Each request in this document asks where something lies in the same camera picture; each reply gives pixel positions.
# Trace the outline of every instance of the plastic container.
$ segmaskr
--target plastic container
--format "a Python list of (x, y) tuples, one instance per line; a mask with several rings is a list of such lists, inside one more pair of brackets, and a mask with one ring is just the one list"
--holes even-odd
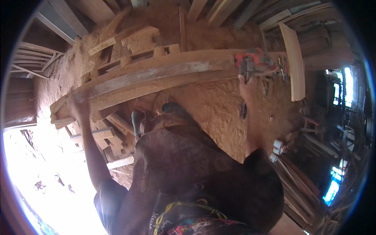
[(281, 155), (283, 152), (283, 142), (276, 139), (274, 140), (273, 146), (274, 146), (273, 153), (277, 155)]

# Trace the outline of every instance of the hand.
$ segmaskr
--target hand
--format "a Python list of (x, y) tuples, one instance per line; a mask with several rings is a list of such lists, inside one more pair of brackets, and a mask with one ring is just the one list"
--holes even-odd
[(238, 75), (239, 78), (239, 90), (240, 95), (242, 96), (243, 100), (247, 102), (253, 101), (253, 94), (255, 93), (256, 88), (256, 78), (251, 76), (249, 81), (246, 84), (246, 79), (242, 75)]
[(75, 94), (72, 91), (73, 87), (70, 89), (67, 99), (67, 105), (72, 117), (76, 119), (79, 124), (89, 123), (90, 107), (87, 99), (87, 92), (82, 92), (84, 99), (82, 102), (78, 102), (76, 100)]

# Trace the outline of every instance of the person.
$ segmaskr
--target person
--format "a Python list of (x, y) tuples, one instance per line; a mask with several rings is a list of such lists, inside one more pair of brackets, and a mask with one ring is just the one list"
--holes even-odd
[(94, 204), (108, 234), (266, 234), (279, 221), (284, 192), (264, 150), (260, 120), (252, 112), (255, 78), (247, 84), (241, 75), (239, 80), (249, 112), (244, 163), (221, 150), (169, 97), (163, 114), (150, 122), (144, 113), (132, 113), (137, 142), (129, 190), (111, 178), (94, 142), (88, 101), (69, 97), (97, 190)]

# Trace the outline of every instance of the red power tool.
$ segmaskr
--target red power tool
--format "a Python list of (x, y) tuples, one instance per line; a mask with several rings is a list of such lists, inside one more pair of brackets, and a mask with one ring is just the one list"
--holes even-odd
[[(254, 47), (242, 54), (234, 55), (235, 66), (239, 68), (239, 74), (246, 79), (246, 83), (251, 76), (260, 76), (274, 72), (277, 67), (269, 56), (259, 47)], [(247, 107), (243, 100), (240, 109), (240, 118), (247, 116)]]

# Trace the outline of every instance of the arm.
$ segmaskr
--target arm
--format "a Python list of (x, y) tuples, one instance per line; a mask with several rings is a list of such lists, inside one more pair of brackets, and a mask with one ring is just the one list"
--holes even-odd
[(89, 169), (91, 183), (98, 190), (99, 184), (107, 179), (112, 179), (106, 162), (94, 141), (90, 128), (90, 109), (87, 99), (79, 103), (72, 92), (68, 97), (68, 106), (71, 115), (78, 121), (81, 129), (83, 147), (85, 150), (86, 163)]
[(239, 89), (242, 98), (247, 106), (247, 138), (246, 138), (246, 157), (256, 149), (265, 147), (264, 133), (261, 121), (255, 108), (255, 88), (256, 78), (251, 77), (246, 84), (245, 78), (239, 77)]

